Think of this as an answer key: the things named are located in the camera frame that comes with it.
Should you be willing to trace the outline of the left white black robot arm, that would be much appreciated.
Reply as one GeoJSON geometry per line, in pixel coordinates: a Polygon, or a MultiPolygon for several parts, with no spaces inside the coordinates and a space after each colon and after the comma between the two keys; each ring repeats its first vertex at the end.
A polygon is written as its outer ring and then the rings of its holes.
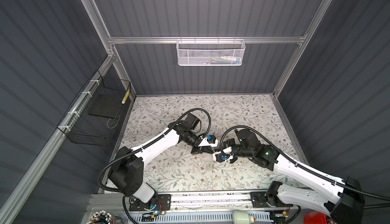
{"type": "Polygon", "coordinates": [[[108,179],[115,185],[115,191],[125,197],[133,197],[141,201],[147,209],[153,209],[158,193],[144,180],[144,167],[165,150],[184,142],[192,147],[191,153],[212,154],[218,146],[218,139],[205,133],[197,135],[194,129],[200,124],[198,117],[188,112],[179,120],[170,123],[158,136],[132,149],[119,149],[114,163],[108,168],[108,179]]]}

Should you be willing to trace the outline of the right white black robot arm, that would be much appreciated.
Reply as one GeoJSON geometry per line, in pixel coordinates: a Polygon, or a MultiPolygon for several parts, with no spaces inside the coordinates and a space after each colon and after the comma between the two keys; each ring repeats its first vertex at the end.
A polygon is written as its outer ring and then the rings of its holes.
{"type": "Polygon", "coordinates": [[[233,139],[221,143],[216,162],[234,163],[248,158],[256,165],[291,177],[307,186],[304,190],[273,181],[265,193],[270,206],[292,204],[310,208],[331,217],[339,224],[360,224],[365,209],[365,198],[359,182],[342,179],[321,172],[294,160],[275,146],[260,132],[248,126],[233,126],[238,143],[233,139]]]}

